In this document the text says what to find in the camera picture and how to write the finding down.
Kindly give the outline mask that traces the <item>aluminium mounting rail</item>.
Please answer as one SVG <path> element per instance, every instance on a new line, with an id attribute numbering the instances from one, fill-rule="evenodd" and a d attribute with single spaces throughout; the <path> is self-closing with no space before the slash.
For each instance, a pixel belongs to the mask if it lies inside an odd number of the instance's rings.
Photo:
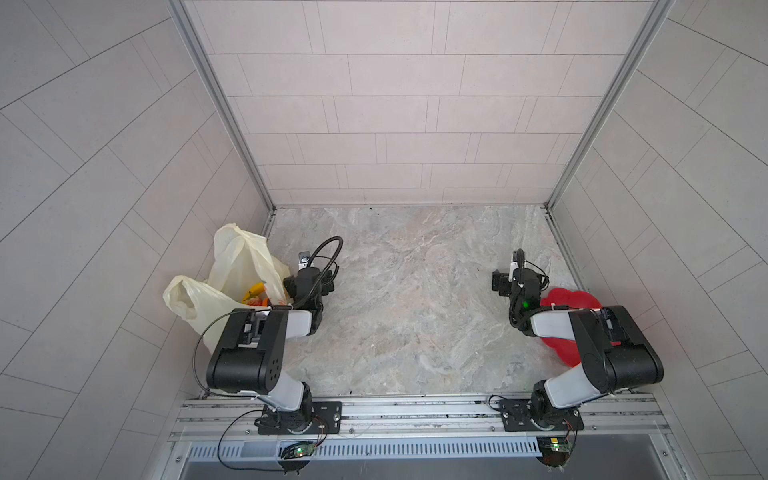
<path id="1" fill-rule="evenodd" d="M 625 393 L 586 403 L 579 419 L 553 431 L 531 423 L 524 431 L 507 432 L 507 414 L 488 405 L 488 395 L 358 396 L 338 397 L 342 404 L 339 432 L 330 440 L 408 437 L 549 436 L 572 432 L 578 436 L 610 434 L 666 434 L 671 431 L 662 409 L 651 394 Z M 251 399 L 211 397 L 187 400 L 169 427 L 175 441 L 212 441 L 226 432 L 227 440 L 257 437 L 254 421 L 264 405 Z"/>

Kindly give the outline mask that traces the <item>green circuit board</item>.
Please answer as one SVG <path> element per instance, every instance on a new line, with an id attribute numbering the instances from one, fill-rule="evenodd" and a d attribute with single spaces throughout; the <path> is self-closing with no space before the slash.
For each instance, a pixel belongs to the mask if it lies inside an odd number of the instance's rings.
<path id="1" fill-rule="evenodd" d="M 537 443 L 543 457 L 571 454 L 571 442 L 565 437 L 538 437 Z"/>
<path id="2" fill-rule="evenodd" d="M 310 458 L 316 451 L 317 444 L 309 441 L 302 441 L 290 444 L 284 447 L 279 458 L 281 460 L 304 460 Z"/>

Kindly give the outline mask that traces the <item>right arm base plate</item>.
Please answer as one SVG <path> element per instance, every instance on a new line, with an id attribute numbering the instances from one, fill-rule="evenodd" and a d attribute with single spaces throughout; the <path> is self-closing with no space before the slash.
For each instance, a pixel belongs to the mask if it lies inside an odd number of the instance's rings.
<path id="1" fill-rule="evenodd" d="M 511 399 L 497 401 L 506 432 L 562 432 L 584 429 L 577 408 L 558 409 L 544 399 Z"/>

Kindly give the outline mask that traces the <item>cream plastic shopping bag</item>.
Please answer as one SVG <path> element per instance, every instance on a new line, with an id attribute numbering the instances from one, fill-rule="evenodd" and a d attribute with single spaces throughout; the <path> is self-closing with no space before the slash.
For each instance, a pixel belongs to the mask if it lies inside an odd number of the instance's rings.
<path id="1" fill-rule="evenodd" d="M 163 292 L 163 300 L 204 336 L 205 348 L 213 352 L 224 329 L 222 316 L 243 308 L 241 300 L 252 286 L 262 283 L 267 298 L 275 304 L 291 302 L 283 286 L 289 275 L 288 266 L 271 255 L 265 237 L 230 223 L 214 235 L 214 263 L 208 279 L 177 275 Z"/>

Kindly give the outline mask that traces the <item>red flower-shaped plate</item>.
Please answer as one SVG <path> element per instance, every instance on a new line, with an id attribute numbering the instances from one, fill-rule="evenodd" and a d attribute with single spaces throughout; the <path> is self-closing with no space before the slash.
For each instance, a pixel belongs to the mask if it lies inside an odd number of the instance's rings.
<path id="1" fill-rule="evenodd" d="M 580 355 L 575 342 L 570 310 L 598 310 L 602 308 L 596 297 L 585 291 L 554 288 L 541 300 L 542 307 L 566 306 L 567 311 L 547 310 L 533 318 L 533 332 L 568 366 L 575 367 Z"/>

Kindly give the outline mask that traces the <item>perforated metal vent strip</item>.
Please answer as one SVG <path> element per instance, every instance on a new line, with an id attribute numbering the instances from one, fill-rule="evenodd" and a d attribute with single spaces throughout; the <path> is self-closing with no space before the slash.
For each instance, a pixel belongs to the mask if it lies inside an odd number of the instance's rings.
<path id="1" fill-rule="evenodd" d="M 289 441 L 196 442 L 189 457 L 226 462 L 279 460 Z M 312 460 L 391 460 L 454 458 L 535 458 L 542 452 L 529 437 L 336 439 L 325 441 L 310 456 Z"/>

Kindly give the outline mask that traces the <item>left green circuit board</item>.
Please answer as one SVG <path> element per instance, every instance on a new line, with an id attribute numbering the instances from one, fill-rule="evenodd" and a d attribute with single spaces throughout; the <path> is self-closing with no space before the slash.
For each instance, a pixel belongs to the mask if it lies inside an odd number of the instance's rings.
<path id="1" fill-rule="evenodd" d="M 302 441 L 290 444 L 284 447 L 279 458 L 281 460 L 304 460 L 310 458 L 316 451 L 317 444 L 309 441 Z"/>

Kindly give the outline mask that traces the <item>fake yellow banana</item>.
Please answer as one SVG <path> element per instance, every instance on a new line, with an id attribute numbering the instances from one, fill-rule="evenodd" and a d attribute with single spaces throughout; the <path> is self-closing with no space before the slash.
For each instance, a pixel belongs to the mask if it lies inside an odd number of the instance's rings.
<path id="1" fill-rule="evenodd" d="M 254 284 L 244 295 L 242 302 L 252 297 L 266 298 L 266 288 L 263 282 Z"/>

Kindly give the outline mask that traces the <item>right green circuit board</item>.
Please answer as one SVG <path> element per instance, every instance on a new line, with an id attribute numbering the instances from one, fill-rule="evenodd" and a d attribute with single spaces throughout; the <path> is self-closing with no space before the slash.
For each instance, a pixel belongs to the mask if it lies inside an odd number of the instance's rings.
<path id="1" fill-rule="evenodd" d="M 543 457 L 571 454 L 571 442 L 565 437 L 538 437 L 537 443 Z"/>

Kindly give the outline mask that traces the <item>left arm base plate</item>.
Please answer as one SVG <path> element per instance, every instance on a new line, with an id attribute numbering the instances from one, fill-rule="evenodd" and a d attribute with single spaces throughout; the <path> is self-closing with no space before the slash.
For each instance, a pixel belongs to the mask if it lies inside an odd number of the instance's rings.
<path id="1" fill-rule="evenodd" d="M 254 424 L 259 435 L 338 434 L 342 407 L 340 401 L 313 401 L 293 412 L 271 410 L 265 406 Z"/>

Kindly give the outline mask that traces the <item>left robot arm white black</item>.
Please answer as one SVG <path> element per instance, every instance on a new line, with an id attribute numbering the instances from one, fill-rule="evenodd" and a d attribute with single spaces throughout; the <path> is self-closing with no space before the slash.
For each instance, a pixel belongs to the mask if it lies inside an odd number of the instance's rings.
<path id="1" fill-rule="evenodd" d="M 324 257 L 326 265 L 316 267 L 320 257 L 317 251 L 300 253 L 300 269 L 283 281 L 297 307 L 233 310 L 206 369 L 208 387 L 261 399 L 268 424 L 293 433 L 313 424 L 312 394 L 306 383 L 283 371 L 285 344 L 315 334 L 322 322 L 322 298 L 334 291 L 339 267 L 334 257 Z"/>

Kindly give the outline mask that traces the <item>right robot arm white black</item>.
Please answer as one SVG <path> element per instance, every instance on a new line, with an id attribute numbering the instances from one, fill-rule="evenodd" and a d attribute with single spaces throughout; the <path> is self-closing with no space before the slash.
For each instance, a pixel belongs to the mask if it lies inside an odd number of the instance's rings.
<path id="1" fill-rule="evenodd" d="M 548 285 L 548 275 L 528 262 L 522 249 L 513 252 L 509 272 L 491 274 L 491 289 L 509 299 L 512 327 L 528 337 L 571 342 L 578 354 L 568 371 L 537 382 L 527 403 L 501 399 L 503 414 L 540 430 L 575 430 L 582 404 L 663 380 L 660 357 L 625 307 L 545 304 Z"/>

